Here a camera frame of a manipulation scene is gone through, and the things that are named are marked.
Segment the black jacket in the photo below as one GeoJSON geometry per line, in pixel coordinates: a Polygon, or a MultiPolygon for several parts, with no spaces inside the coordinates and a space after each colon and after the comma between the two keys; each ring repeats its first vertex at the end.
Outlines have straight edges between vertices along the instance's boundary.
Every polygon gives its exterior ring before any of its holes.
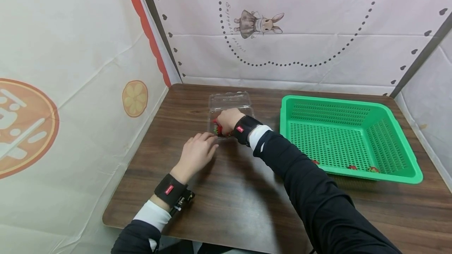
{"type": "MultiPolygon", "coordinates": [[[[283,179],[318,254],[401,253],[355,209],[351,198],[322,169],[282,135],[267,131],[256,147],[253,155],[283,179]]],[[[119,234],[111,253],[152,253],[149,238],[157,241],[158,248],[160,231],[134,220],[119,234]]]]}

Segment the green mesh basket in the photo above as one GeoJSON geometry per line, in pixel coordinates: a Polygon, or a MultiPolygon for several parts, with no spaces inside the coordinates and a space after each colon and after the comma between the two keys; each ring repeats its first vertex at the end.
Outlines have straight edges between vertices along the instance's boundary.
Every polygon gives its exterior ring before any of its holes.
{"type": "Polygon", "coordinates": [[[325,172],[400,183],[422,172],[384,105],[308,96],[282,99],[280,132],[325,172]]]}

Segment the brown wooden tabletop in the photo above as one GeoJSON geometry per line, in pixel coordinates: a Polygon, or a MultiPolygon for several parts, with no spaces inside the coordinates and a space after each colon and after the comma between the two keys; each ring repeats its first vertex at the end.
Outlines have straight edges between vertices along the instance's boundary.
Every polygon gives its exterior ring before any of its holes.
{"type": "MultiPolygon", "coordinates": [[[[377,102],[399,121],[422,169],[419,185],[332,176],[356,208],[404,253],[452,253],[452,195],[395,101],[386,96],[310,93],[205,85],[173,85],[104,212],[125,227],[178,162],[182,146],[207,130],[210,94],[248,91],[256,118],[279,130],[288,94],[377,102]]],[[[266,253],[308,253],[312,247],[283,183],[250,148],[220,142],[214,160],[190,182],[196,198],[163,234],[266,253]]]]}

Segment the rabbit in dress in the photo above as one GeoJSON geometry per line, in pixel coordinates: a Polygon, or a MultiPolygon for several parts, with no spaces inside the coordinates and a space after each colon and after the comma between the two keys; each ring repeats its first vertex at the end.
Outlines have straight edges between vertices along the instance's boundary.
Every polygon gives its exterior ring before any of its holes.
{"type": "Polygon", "coordinates": [[[249,13],[246,10],[242,11],[240,19],[234,19],[234,22],[240,24],[238,28],[234,28],[234,31],[240,31],[243,38],[255,37],[255,33],[266,33],[273,31],[275,34],[282,34],[283,31],[280,27],[275,26],[274,23],[282,19],[284,13],[277,14],[272,19],[264,18],[256,11],[249,13]]]}

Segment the dotted oval pattern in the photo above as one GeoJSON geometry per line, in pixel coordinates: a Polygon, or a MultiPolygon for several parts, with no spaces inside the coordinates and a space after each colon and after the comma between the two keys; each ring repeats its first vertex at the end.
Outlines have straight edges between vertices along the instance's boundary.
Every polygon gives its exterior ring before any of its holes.
{"type": "MultiPolygon", "coordinates": [[[[222,2],[221,0],[218,1],[218,4],[220,6],[224,5],[224,2],[222,2]]],[[[371,7],[368,9],[368,13],[370,14],[372,12],[372,6],[375,5],[375,0],[373,0],[370,3],[371,7]]],[[[222,8],[220,7],[218,9],[220,11],[220,23],[223,24],[224,21],[222,20],[223,14],[221,14],[222,8]]],[[[369,18],[369,14],[365,16],[365,19],[363,20],[363,22],[361,23],[361,25],[365,25],[366,24],[366,19],[369,18]]],[[[362,27],[357,28],[357,32],[354,34],[354,36],[357,36],[358,33],[362,30],[362,27]]],[[[329,61],[331,61],[332,59],[338,57],[337,55],[340,55],[342,52],[338,51],[337,54],[331,55],[328,58],[323,59],[323,61],[319,61],[318,63],[306,63],[305,61],[293,61],[293,62],[284,62],[284,63],[276,63],[275,61],[268,61],[267,63],[252,63],[250,61],[247,61],[244,58],[241,58],[240,55],[237,55],[237,51],[233,48],[233,46],[231,45],[231,42],[228,40],[228,35],[226,35],[226,31],[223,31],[224,39],[226,41],[226,44],[228,44],[228,47],[231,49],[231,52],[234,54],[235,58],[238,59],[240,62],[243,62],[243,64],[246,65],[250,65],[252,67],[262,67],[262,65],[276,65],[276,66],[280,66],[280,67],[286,67],[286,66],[291,66],[291,65],[300,65],[300,66],[305,66],[305,67],[317,67],[317,66],[321,66],[322,64],[327,64],[329,61]]],[[[351,38],[350,41],[348,43],[346,43],[343,47],[340,48],[340,50],[345,51],[347,47],[350,46],[350,44],[354,41],[354,38],[351,38]]]]}

